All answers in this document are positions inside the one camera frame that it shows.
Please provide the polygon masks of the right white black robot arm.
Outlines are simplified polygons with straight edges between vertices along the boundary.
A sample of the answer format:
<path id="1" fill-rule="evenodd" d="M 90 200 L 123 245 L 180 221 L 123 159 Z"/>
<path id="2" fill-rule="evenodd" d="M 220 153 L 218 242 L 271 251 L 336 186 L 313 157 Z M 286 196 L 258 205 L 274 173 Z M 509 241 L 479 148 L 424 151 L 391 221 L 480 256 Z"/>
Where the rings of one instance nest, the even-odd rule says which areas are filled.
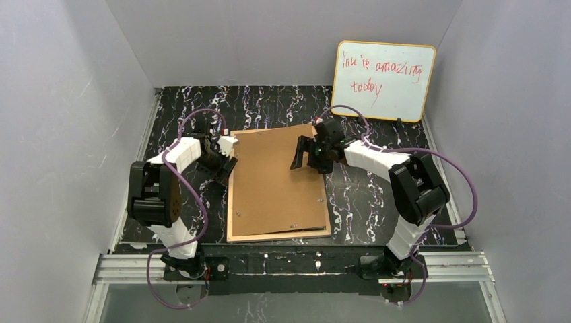
<path id="1" fill-rule="evenodd" d="M 434 218 L 450 200 L 440 172 L 429 153 L 390 152 L 366 141 L 349 137 L 333 119 L 318 120 L 313 137 L 300 135 L 291 169 L 303 164 L 320 174 L 333 171 L 334 163 L 360 168 L 380 176 L 391 185 L 399 214 L 392 237 L 380 256 L 363 257 L 357 267 L 363 279 L 402 277 L 409 280 L 419 244 Z"/>

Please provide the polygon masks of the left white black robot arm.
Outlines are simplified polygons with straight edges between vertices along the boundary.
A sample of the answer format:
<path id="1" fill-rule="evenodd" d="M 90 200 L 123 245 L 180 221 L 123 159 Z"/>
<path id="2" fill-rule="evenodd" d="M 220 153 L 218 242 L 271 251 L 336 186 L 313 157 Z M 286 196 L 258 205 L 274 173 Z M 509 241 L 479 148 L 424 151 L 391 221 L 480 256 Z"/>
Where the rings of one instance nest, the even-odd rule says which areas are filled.
<path id="1" fill-rule="evenodd" d="M 237 159 L 230 154 L 238 139 L 228 129 L 216 131 L 207 120 L 199 120 L 189 135 L 180 134 L 165 152 L 131 164 L 127 215 L 152 231 L 166 251 L 161 259 L 188 278 L 206 272 L 199 242 L 182 220 L 183 172 L 195 164 L 225 186 Z"/>

